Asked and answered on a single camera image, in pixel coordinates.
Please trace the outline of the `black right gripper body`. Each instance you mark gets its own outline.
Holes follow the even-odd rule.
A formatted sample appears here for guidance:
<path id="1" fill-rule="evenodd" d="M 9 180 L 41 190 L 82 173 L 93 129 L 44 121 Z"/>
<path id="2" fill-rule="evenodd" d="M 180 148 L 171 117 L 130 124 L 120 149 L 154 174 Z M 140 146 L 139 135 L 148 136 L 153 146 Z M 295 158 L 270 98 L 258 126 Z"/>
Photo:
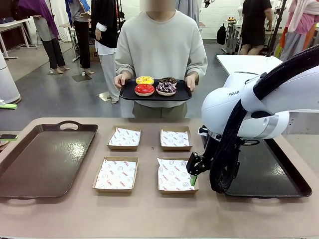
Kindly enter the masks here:
<path id="1" fill-rule="evenodd" d="M 207 170 L 211 168 L 211 163 L 214 159 L 215 153 L 222 138 L 221 134 L 211 132 L 205 126 L 199 128 L 199 134 L 204 136 L 204 155 L 207 158 Z"/>

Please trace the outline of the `person's left hand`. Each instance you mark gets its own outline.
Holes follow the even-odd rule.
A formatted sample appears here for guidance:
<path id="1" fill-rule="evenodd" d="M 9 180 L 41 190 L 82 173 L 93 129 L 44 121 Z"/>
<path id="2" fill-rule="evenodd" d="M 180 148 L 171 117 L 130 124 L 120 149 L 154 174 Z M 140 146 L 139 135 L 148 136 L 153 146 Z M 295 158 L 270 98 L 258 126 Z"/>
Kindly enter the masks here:
<path id="1" fill-rule="evenodd" d="M 195 90 L 196 81 L 198 80 L 198 73 L 197 72 L 191 72 L 188 74 L 185 78 L 185 82 L 187 84 L 187 87 L 190 89 L 191 92 Z"/>

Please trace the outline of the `person's right hand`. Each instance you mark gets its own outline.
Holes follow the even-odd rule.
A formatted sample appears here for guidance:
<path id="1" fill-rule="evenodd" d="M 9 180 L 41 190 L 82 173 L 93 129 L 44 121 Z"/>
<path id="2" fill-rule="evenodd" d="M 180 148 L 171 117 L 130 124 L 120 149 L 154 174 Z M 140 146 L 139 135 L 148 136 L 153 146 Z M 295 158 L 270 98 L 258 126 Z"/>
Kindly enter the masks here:
<path id="1" fill-rule="evenodd" d="M 120 75 L 117 75 L 115 78 L 114 78 L 114 84 L 117 88 L 121 88 L 125 83 L 126 83 L 126 75 L 125 74 L 120 74 Z"/>

